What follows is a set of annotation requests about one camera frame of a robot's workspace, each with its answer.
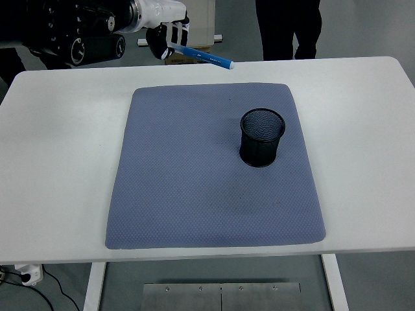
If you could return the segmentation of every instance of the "blue marker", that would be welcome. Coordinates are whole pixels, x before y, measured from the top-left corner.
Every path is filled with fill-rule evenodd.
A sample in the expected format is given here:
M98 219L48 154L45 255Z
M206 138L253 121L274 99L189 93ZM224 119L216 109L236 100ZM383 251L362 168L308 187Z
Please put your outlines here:
M186 55L188 57L196 58L197 60L212 63L213 65L220 66L226 69L233 69L235 67L235 63L231 60L227 60L226 58L201 52L190 47L184 47L183 45L178 45L173 42L168 42L167 45L169 47L172 47L175 52Z

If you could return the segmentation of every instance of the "gray floor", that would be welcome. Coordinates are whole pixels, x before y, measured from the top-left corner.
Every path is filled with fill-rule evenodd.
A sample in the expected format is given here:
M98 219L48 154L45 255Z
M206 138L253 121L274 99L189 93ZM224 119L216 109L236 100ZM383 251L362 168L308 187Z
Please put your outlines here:
M393 56L415 84L415 2L406 0L322 0L323 29L317 58ZM216 33L224 42L212 53L236 62L261 60L261 41L254 0L218 0ZM127 37L121 60L90 67L163 65L147 48L138 49ZM25 49L19 53L28 70L44 69ZM0 81L0 100L6 93ZM310 310L329 310L327 290L318 257L270 257L183 262L127 262L108 265L101 310L139 310L144 282L298 280L306 284ZM413 310L415 306L415 252L338 255L338 265L350 310ZM82 306L90 264L47 265L61 280L64 292ZM52 301L55 310L75 310L46 276L36 286ZM0 286L0 310L47 310L36 293L7 284Z

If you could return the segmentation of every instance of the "black cable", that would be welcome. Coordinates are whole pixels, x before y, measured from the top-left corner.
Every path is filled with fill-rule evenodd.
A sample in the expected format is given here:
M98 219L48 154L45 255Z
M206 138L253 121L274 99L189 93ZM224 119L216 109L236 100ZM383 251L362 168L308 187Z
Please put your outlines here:
M48 298L46 298L46 296L45 296L45 295L43 295L43 294L42 294L40 291L38 291L37 289L35 289L35 288L33 288L33 287L30 287L30 286L25 286L25 285L21 285L21 284L16 284L16 283L7 282L7 281L5 281L5 280L0 281L0 283L6 283L6 284L14 285L14 286L24 287L24 288L28 288L28 289L30 289L30 290L34 290L36 293L38 293L39 295L41 295L41 296L43 297L43 299L44 299L44 300L46 300L47 304L48 304L48 305L49 305L49 307L51 308L51 311L54 311L53 306L52 306L51 302L48 300Z
M12 274L12 275L17 275L18 277L21 277L21 274L10 272L10 271L5 271L5 270L2 269L1 266L0 266L0 272L7 273L7 274Z
M62 290L62 286L60 285L59 280L58 280L55 276L51 275L48 271L46 271L45 266L44 266L43 264L41 265L41 267L43 268L43 271L44 271L47 275L50 275L53 279L55 279L55 280L56 280L56 282L58 282L58 284L59 284L59 289L60 289L60 292L62 293L62 295L64 295L64 296L65 296L65 297L67 297L68 299L70 299L70 300L73 302L73 304L76 306L77 310L78 310L78 311L80 311L80 310L79 310L79 307L78 307L78 305L77 305L77 303L76 303L76 302L75 302L72 298L70 298L70 296L68 296L67 294L65 294L65 293L64 293L64 291Z

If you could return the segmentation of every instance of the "person's leg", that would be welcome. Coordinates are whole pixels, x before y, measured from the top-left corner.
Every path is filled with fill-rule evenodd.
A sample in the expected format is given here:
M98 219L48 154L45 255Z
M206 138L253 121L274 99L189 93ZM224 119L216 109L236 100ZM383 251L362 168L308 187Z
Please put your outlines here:
M291 0L255 0L264 60L291 60L294 25Z
M25 70L15 48L0 49L0 78L8 87L12 85L14 77Z
M297 0L295 8L295 34L298 48L295 54L297 60L316 58L316 44L322 31L322 16L320 0Z

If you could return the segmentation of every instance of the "white table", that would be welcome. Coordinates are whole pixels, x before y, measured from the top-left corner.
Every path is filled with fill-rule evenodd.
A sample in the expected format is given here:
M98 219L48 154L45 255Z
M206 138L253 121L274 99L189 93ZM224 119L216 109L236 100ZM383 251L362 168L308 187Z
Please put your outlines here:
M139 87L283 83L297 105L327 236L258 248L110 250L106 220ZM0 106L0 263L415 249L415 89L389 57L31 71Z

